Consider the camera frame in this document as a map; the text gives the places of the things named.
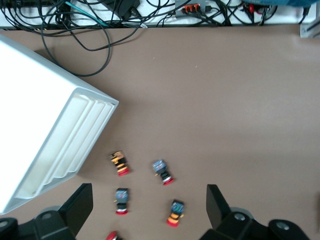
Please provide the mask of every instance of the black power adapter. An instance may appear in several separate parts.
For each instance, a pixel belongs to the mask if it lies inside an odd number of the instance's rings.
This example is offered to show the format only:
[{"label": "black power adapter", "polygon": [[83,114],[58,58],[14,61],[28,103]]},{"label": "black power adapter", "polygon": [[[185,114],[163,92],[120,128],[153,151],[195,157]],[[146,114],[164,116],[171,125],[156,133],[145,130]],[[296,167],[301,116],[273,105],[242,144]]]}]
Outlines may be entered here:
[{"label": "black power adapter", "polygon": [[102,4],[122,20],[130,18],[131,15],[141,17],[137,11],[140,0],[105,0]]}]

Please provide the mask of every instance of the silver screw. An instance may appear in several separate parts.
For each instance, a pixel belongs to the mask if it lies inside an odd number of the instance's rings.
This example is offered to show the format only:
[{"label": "silver screw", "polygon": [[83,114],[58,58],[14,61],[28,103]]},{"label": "silver screw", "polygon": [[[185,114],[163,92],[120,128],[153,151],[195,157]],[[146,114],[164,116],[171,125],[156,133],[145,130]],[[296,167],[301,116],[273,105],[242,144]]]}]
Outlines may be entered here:
[{"label": "silver screw", "polygon": [[0,222],[0,228],[3,228],[4,226],[6,226],[8,224],[8,221],[2,221]]},{"label": "silver screw", "polygon": [[51,218],[51,213],[46,213],[42,215],[42,219],[49,219],[49,218]]},{"label": "silver screw", "polygon": [[246,219],[245,216],[243,216],[241,213],[236,213],[234,215],[234,218],[239,220],[239,221],[244,221]]},{"label": "silver screw", "polygon": [[289,226],[287,224],[285,224],[283,221],[278,221],[276,223],[276,226],[282,230],[289,230]]}]

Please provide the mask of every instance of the red connector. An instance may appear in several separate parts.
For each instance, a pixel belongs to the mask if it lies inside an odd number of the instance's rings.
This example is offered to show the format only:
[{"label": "red connector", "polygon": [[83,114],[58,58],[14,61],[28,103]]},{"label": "red connector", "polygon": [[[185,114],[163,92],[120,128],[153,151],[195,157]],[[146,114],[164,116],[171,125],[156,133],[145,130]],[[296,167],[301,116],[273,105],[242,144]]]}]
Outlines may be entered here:
[{"label": "red connector", "polygon": [[195,3],[195,4],[188,4],[182,7],[181,12],[183,14],[187,14],[187,13],[196,13],[200,11],[200,4],[199,3]]}]

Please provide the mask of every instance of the red base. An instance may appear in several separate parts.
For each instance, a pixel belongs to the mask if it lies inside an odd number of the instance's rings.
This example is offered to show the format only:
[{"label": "red base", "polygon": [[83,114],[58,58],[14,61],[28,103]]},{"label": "red base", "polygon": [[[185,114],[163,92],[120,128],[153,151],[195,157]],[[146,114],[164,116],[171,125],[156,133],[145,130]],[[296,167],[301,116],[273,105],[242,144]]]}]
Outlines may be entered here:
[{"label": "red base", "polygon": [[166,224],[168,224],[170,227],[176,228],[176,227],[178,227],[179,222],[177,222],[177,223],[172,223],[172,222],[170,222],[169,220],[167,220],[167,221],[166,221]]},{"label": "red base", "polygon": [[130,173],[130,170],[127,168],[127,169],[125,169],[123,171],[119,171],[118,172],[118,176],[121,177],[121,176],[126,175],[128,173]]},{"label": "red base", "polygon": [[163,185],[167,186],[167,185],[171,184],[174,180],[175,180],[175,179],[172,177],[172,178],[170,178],[168,181],[165,181],[165,182],[163,183]]},{"label": "red base", "polygon": [[116,211],[115,213],[117,215],[126,215],[128,213],[128,211],[127,210],[125,210],[125,211]]},{"label": "red base", "polygon": [[117,236],[117,232],[116,231],[113,231],[111,232],[105,240],[114,240],[114,238]]}]

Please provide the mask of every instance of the red object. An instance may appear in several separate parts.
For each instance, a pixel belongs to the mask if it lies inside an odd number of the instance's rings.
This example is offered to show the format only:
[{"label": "red object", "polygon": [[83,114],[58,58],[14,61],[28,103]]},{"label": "red object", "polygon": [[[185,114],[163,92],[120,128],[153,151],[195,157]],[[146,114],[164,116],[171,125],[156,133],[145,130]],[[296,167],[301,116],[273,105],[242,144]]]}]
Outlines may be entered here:
[{"label": "red object", "polygon": [[167,220],[166,224],[168,224],[170,227],[176,228],[176,227],[178,227],[179,222],[173,223],[173,222],[170,222],[169,220]]},{"label": "red object", "polygon": [[251,14],[253,14],[253,13],[255,12],[255,6],[254,6],[252,3],[249,4],[248,9],[249,9],[249,12],[250,12]]},{"label": "red object", "polygon": [[163,183],[163,185],[167,186],[167,185],[171,184],[174,180],[175,180],[175,179],[172,177],[172,178],[170,178],[168,181],[165,181],[165,182]]},{"label": "red object", "polygon": [[117,215],[126,215],[128,213],[128,210],[125,211],[116,211],[115,212]]},{"label": "red object", "polygon": [[129,170],[128,168],[126,168],[126,169],[123,170],[123,171],[119,171],[119,172],[118,172],[118,176],[121,177],[121,176],[126,175],[126,174],[128,174],[128,173],[130,173],[130,170]]},{"label": "red object", "polygon": [[105,240],[113,240],[116,236],[117,236],[117,232],[113,231],[106,237]]}]

